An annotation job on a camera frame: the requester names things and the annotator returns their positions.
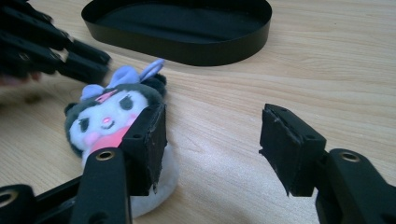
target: black oval container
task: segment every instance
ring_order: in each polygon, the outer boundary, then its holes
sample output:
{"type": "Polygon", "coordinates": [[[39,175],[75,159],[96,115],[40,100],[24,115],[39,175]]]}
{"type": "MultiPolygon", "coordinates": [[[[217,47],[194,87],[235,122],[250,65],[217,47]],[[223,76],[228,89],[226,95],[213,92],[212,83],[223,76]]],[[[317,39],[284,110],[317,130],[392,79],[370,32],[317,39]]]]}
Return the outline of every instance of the black oval container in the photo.
{"type": "Polygon", "coordinates": [[[93,0],[81,12],[98,41],[195,66],[236,63],[267,41],[264,0],[93,0]]]}

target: wooden surface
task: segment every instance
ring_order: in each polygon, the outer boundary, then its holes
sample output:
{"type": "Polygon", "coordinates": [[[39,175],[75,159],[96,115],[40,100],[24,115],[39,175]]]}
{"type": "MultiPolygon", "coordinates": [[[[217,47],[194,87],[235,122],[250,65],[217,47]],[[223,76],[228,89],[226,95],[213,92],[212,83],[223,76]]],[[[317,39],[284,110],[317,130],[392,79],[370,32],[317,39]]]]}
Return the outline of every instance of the wooden surface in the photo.
{"type": "MultiPolygon", "coordinates": [[[[111,70],[155,60],[94,40],[88,0],[38,1],[55,25],[113,58],[111,70]]],[[[258,154],[265,104],[293,111],[328,140],[369,158],[396,185],[396,2],[271,1],[268,42],[216,67],[167,62],[168,139],[181,177],[161,207],[135,223],[318,223],[312,198],[287,197],[258,154]]],[[[64,107],[83,83],[56,75],[0,89],[0,186],[39,194],[81,174],[66,142],[64,107]]]]}

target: plush toy ear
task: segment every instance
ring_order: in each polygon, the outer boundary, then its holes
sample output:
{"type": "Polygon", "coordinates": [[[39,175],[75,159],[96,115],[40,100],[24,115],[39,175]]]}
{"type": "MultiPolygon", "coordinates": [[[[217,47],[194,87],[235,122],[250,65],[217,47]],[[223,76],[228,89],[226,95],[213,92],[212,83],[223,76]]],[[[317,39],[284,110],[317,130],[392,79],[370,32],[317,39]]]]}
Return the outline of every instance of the plush toy ear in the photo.
{"type": "Polygon", "coordinates": [[[136,70],[134,70],[132,66],[124,65],[117,69],[117,71],[113,74],[113,78],[111,78],[110,83],[106,88],[110,89],[115,88],[120,84],[139,82],[140,77],[136,70]]]}
{"type": "Polygon", "coordinates": [[[79,98],[80,101],[84,101],[88,98],[91,98],[93,96],[98,96],[100,94],[103,93],[105,89],[99,85],[96,84],[91,84],[88,85],[86,87],[84,87],[84,89],[82,89],[82,94],[81,97],[79,98]]]}
{"type": "Polygon", "coordinates": [[[164,59],[158,59],[154,63],[149,64],[140,74],[140,82],[157,75],[158,72],[163,68],[164,63],[164,59]]]}
{"type": "Polygon", "coordinates": [[[73,108],[75,105],[77,105],[78,103],[70,103],[69,105],[67,105],[65,108],[64,108],[64,114],[67,116],[67,113],[69,112],[69,110],[71,109],[71,108],[73,108]]]}
{"type": "Polygon", "coordinates": [[[166,94],[166,77],[161,74],[157,74],[155,77],[144,80],[142,84],[155,89],[162,97],[166,94]]]}

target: stuffed toy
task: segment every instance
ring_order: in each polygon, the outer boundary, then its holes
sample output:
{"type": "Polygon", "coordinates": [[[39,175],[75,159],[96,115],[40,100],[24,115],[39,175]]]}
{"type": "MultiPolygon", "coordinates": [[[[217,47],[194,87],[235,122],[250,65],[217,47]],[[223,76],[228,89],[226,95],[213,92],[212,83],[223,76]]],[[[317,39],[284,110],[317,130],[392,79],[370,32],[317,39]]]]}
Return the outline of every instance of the stuffed toy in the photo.
{"type": "MultiPolygon", "coordinates": [[[[71,148],[82,158],[82,165],[95,150],[118,147],[122,137],[144,108],[163,102],[166,78],[158,72],[163,60],[150,64],[139,75],[132,66],[119,68],[107,87],[86,86],[79,103],[65,110],[65,132],[71,148]]],[[[154,193],[131,197],[133,217],[146,214],[166,200],[177,186],[178,167],[172,148],[166,146],[162,170],[154,193]]]]}

